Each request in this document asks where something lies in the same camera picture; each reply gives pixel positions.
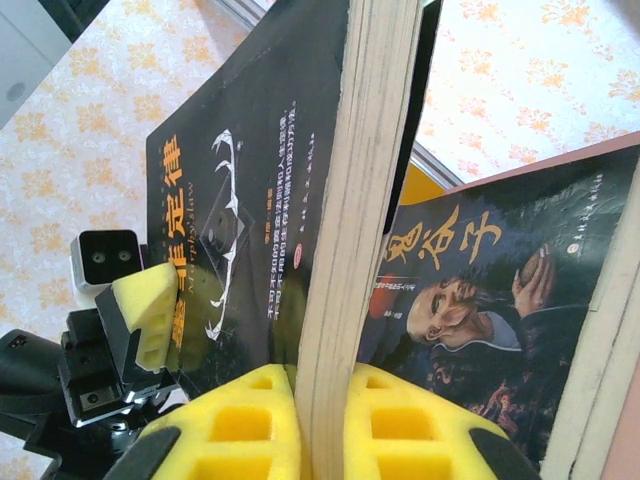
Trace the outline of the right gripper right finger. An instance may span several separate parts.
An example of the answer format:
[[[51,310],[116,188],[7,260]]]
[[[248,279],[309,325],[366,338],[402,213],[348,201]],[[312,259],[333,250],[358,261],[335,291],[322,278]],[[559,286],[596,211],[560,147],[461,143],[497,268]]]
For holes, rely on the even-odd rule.
[[[358,363],[344,416],[346,479],[538,479],[495,423]]]

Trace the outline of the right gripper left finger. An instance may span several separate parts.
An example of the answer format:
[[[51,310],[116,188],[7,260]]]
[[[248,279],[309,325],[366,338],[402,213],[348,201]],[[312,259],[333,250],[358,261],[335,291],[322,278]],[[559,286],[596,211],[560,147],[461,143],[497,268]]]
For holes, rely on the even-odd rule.
[[[285,370],[270,364],[148,424],[107,479],[298,479],[301,444]]]

